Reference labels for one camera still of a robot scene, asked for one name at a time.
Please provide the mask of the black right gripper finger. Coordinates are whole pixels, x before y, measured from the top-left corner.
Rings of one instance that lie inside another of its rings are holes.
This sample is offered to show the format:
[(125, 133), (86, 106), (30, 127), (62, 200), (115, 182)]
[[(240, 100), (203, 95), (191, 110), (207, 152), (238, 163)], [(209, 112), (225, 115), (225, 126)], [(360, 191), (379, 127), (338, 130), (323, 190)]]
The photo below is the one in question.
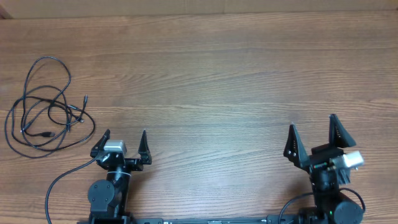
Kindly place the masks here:
[(294, 124), (289, 126), (288, 138), (283, 155), (292, 162), (295, 167), (302, 170), (309, 170), (310, 158)]
[(344, 128), (337, 115), (331, 114), (329, 119), (329, 145), (338, 148), (354, 147), (356, 145), (355, 140)]

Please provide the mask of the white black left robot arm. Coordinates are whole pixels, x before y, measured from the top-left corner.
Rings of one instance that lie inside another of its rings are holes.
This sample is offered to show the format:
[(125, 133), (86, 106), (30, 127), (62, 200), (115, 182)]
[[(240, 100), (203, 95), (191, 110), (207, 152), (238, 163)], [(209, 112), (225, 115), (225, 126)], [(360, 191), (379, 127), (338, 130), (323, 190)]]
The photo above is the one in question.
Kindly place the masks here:
[(123, 140), (110, 139), (110, 130), (93, 146), (90, 156), (103, 168), (106, 178), (97, 180), (88, 189), (90, 223), (136, 223), (133, 214), (126, 211), (127, 196), (133, 172), (144, 170), (152, 164), (147, 143), (147, 133), (141, 136), (139, 158), (127, 158), (127, 147)]

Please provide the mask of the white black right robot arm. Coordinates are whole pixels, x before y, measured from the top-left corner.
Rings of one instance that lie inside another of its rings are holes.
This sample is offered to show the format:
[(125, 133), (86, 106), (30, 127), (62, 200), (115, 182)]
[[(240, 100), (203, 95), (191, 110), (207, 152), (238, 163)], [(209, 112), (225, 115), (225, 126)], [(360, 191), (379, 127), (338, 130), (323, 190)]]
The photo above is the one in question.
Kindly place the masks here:
[(364, 164), (359, 151), (345, 153), (347, 147), (354, 147), (355, 140), (344, 128), (336, 114), (329, 115), (328, 143), (311, 149), (308, 155), (297, 131), (296, 125), (289, 126), (284, 157), (310, 179), (312, 191), (289, 200), (281, 209), (277, 222), (282, 223), (286, 209), (292, 203), (312, 196), (313, 207), (301, 208), (292, 217), (292, 223), (361, 223), (366, 211), (363, 198), (356, 191), (341, 187), (351, 182), (351, 170)]

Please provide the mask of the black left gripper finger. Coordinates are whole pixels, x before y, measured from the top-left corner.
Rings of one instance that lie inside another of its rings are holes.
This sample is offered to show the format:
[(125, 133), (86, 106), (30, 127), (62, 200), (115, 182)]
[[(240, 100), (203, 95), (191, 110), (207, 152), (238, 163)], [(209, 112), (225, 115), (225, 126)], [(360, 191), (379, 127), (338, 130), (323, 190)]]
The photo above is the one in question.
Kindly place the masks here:
[(100, 151), (104, 150), (106, 142), (110, 139), (110, 133), (111, 131), (107, 129), (101, 139), (91, 148), (91, 157), (96, 157)]
[(147, 133), (146, 130), (143, 130), (140, 145), (138, 148), (138, 153), (141, 157), (142, 164), (151, 165), (152, 164), (152, 156), (149, 150), (148, 142), (147, 142)]

